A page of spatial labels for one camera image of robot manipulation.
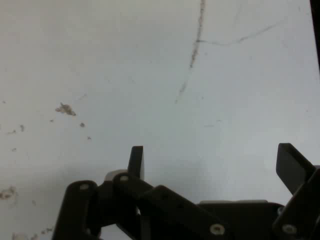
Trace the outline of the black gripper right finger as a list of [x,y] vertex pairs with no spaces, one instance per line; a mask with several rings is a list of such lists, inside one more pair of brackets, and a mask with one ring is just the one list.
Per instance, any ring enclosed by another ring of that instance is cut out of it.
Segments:
[[320,167],[292,144],[280,143],[276,173],[292,194],[272,225],[279,240],[320,238]]

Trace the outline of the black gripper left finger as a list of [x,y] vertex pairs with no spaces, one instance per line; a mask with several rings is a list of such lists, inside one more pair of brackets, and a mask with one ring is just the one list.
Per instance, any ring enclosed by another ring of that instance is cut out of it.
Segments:
[[144,149],[131,149],[128,167],[106,177],[71,183],[65,191],[52,238],[98,240],[116,225],[133,240],[231,240],[227,223],[165,186],[142,178]]

